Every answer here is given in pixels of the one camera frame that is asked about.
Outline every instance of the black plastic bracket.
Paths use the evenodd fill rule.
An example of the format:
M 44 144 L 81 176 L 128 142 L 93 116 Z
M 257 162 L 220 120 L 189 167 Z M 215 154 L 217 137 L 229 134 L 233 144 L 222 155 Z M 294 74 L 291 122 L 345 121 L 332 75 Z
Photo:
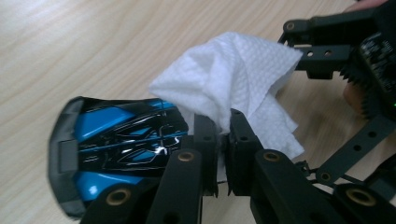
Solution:
M 383 115 L 377 115 L 369 120 L 355 136 L 318 168 L 317 181 L 320 184 L 331 186 L 395 129 L 396 122 Z
M 186 148 L 176 151 L 166 165 L 146 223 L 201 223 L 202 196 L 201 153 Z
M 250 208 L 257 223 L 345 223 L 283 153 L 260 150 L 255 164 Z

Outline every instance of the toy car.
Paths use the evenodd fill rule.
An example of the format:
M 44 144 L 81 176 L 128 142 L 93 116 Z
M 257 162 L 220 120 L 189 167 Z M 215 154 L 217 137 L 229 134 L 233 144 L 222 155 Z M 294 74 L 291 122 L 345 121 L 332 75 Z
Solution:
M 62 209 L 82 217 L 104 189 L 161 176 L 187 130 L 161 99 L 69 101 L 49 140 L 49 182 Z

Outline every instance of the wood grain surface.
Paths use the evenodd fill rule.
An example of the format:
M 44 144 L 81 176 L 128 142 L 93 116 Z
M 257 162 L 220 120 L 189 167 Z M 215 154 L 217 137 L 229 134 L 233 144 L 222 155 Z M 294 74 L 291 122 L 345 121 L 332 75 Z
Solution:
M 228 31 L 277 41 L 283 23 L 342 12 L 351 0 L 0 1 L 0 223 L 76 223 L 47 179 L 48 140 L 75 96 L 152 97 L 149 83 L 186 49 Z M 345 82 L 296 72 L 278 95 L 321 165 L 364 124 L 342 97 Z M 364 178 L 396 152 L 396 136 L 350 170 Z M 255 223 L 248 198 L 204 199 L 203 223 Z

